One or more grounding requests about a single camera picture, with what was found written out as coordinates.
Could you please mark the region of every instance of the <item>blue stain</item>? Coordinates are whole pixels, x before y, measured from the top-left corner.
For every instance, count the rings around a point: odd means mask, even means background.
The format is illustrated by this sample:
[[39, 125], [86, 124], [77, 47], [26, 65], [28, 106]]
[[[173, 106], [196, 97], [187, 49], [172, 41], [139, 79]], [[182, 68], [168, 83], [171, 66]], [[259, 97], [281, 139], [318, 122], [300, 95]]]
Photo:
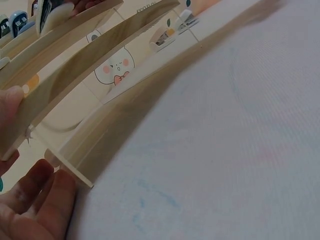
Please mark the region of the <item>blue stain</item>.
[[[179, 207], [179, 204], [177, 203], [177, 201], [172, 196], [170, 196], [168, 194], [165, 194], [162, 191], [157, 190], [155, 186], [150, 186], [145, 180], [138, 179], [137, 184], [138, 184], [139, 187], [144, 188], [147, 192], [153, 191], [154, 193], [159, 194], [171, 206], [173, 206], [175, 208]], [[145, 201], [142, 198], [140, 198], [140, 206], [142, 208], [144, 208], [144, 206], [145, 206]]]
[[135, 225], [135, 227], [139, 230], [139, 232], [141, 233], [145, 233], [145, 230], [143, 229], [143, 227], [139, 224], [139, 219], [140, 219], [140, 216], [139, 214], [135, 214], [132, 218], [132, 222], [133, 224]]
[[148, 192], [150, 191], [149, 184], [146, 183], [146, 181], [143, 180], [143, 179], [139, 179], [139, 180], [138, 180], [138, 186], [144, 188], [144, 189], [147, 190]]
[[144, 209], [145, 206], [146, 206], [145, 200], [143, 198], [140, 198], [140, 207]]
[[175, 208], [179, 207], [179, 204], [176, 202], [176, 200], [172, 196], [169, 196], [162, 191], [156, 191], [156, 193], [158, 193], [161, 197], [165, 198], [166, 202], [171, 206]]

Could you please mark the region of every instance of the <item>wooden toy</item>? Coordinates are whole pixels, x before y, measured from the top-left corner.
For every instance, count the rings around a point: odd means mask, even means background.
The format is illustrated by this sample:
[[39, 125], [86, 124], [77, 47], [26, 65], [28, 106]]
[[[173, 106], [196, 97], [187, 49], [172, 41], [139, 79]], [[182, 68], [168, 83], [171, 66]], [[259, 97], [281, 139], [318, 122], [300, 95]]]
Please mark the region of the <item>wooden toy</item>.
[[[71, 51], [79, 40], [87, 35], [91, 38], [90, 43], [75, 51], [71, 58], [66, 59], [26, 96], [15, 120], [6, 129], [0, 130], [0, 159], [7, 160], [33, 133], [48, 147], [45, 153], [48, 161], [55, 166], [64, 166], [83, 183], [92, 187], [93, 183], [79, 169], [85, 161], [95, 159], [97, 153], [95, 146], [107, 146], [108, 138], [105, 136], [108, 135], [108, 129], [114, 126], [117, 114], [120, 114], [117, 109], [123, 111], [121, 106], [125, 105], [126, 101], [143, 94], [146, 85], [178, 74], [183, 70], [184, 64], [188, 65], [197, 59], [198, 53], [203, 53], [212, 44], [221, 41], [227, 33], [246, 23], [248, 19], [255, 18], [258, 10], [266, 6], [265, 0], [246, 0], [245, 4], [235, 3], [231, 7], [231, 14], [224, 14], [217, 3], [203, 11], [201, 15], [194, 15], [190, 10], [192, 6], [188, 6], [189, 9], [186, 10], [185, 7], [179, 6], [178, 0], [160, 0], [145, 8], [143, 6], [128, 17], [122, 15], [120, 11], [126, 3], [129, 4], [128, 1], [122, 4], [120, 0], [108, 0], [70, 19], [60, 18], [59, 14], [56, 17], [53, 15], [56, 13], [52, 12], [53, 23], [47, 25], [47, 28], [44, 24], [42, 30], [38, 32], [36, 29], [41, 29], [39, 23], [41, 14], [37, 14], [35, 24], [37, 27], [29, 28], [14, 40], [22, 39], [27, 34], [35, 34], [38, 36], [37, 39], [29, 45], [20, 41], [17, 44], [17, 46], [22, 45], [20, 48], [13, 47], [13, 44], [10, 47], [21, 52], [2, 49], [5, 58], [1, 59], [3, 67], [0, 70], [0, 89], [5, 90], [15, 85], [23, 86], [58, 55]], [[64, 7], [66, 8], [63, 11], [68, 15], [71, 7]], [[119, 23], [101, 35], [92, 34], [95, 29], [103, 25], [102, 22], [110, 20], [113, 14], [121, 18]], [[151, 43], [157, 44], [157, 41], [166, 42], [167, 38], [174, 40], [164, 43], [162, 47], [159, 44], [158, 47], [161, 47], [159, 49], [151, 48], [146, 60], [141, 61], [137, 67], [134, 66], [130, 72], [126, 71], [124, 74], [120, 72], [120, 64], [128, 65], [127, 58], [104, 65], [124, 46], [133, 44], [136, 39], [142, 41], [146, 38], [148, 31], [151, 34], [145, 41], [147, 46]], [[38, 125], [68, 93], [85, 82], [86, 77], [100, 66], [106, 76], [111, 69], [119, 70], [119, 75], [115, 74], [110, 78], [113, 82], [100, 81], [106, 86], [114, 84], [115, 87], [99, 97], [96, 108], [76, 126], [61, 147], [53, 147], [39, 131]]]

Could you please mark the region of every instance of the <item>sticker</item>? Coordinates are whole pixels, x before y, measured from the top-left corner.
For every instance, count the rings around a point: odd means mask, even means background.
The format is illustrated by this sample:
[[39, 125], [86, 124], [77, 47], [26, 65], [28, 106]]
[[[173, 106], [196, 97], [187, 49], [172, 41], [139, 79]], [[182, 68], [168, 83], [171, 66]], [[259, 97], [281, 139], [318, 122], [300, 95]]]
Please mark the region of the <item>sticker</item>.
[[[98, 30], [86, 36], [89, 43], [100, 37]], [[135, 61], [130, 52], [124, 47], [94, 70], [98, 81], [104, 85], [118, 85], [133, 69]]]

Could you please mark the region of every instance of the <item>orange circle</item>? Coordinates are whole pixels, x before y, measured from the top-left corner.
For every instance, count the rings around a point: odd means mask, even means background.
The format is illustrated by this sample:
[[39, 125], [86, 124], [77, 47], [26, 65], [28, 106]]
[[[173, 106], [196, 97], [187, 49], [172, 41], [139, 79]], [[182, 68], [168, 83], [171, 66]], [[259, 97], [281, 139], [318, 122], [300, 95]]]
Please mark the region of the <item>orange circle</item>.
[[173, 28], [170, 28], [166, 31], [166, 34], [168, 34], [168, 36], [172, 36], [175, 33], [175, 30]]
[[34, 75], [27, 83], [30, 90], [33, 90], [39, 84], [39, 76], [38, 74]]

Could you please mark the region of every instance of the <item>pink cheek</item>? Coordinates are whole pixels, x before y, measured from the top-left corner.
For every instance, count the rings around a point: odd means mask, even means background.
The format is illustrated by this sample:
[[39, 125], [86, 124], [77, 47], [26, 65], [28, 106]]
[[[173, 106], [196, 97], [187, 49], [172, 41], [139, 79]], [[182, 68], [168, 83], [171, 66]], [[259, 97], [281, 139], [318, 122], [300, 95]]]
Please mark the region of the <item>pink cheek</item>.
[[124, 59], [123, 60], [123, 65], [125, 65], [127, 67], [129, 65], [129, 60], [128, 59]]
[[103, 67], [103, 71], [104, 71], [105, 74], [109, 74], [110, 73], [110, 67], [104, 66]]

